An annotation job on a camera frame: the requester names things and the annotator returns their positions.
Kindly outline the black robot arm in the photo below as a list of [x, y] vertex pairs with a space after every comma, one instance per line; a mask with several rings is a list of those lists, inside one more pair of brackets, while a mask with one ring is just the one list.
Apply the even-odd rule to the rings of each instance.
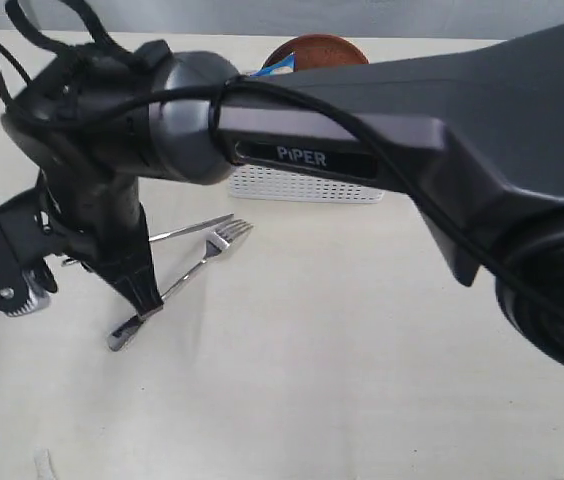
[[407, 195], [453, 277], [496, 280], [510, 324], [564, 365], [564, 24], [477, 50], [246, 76], [163, 41], [54, 60], [2, 124], [96, 267], [130, 236], [139, 178], [213, 185], [262, 166]]

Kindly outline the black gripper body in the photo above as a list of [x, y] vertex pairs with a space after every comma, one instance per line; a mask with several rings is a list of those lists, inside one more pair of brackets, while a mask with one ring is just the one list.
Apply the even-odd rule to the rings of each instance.
[[148, 144], [148, 107], [82, 123], [150, 93], [170, 55], [163, 42], [120, 56], [80, 45], [57, 55], [1, 117], [7, 135], [40, 170], [43, 204], [69, 232], [67, 254], [94, 270], [152, 269], [138, 178], [164, 169]]

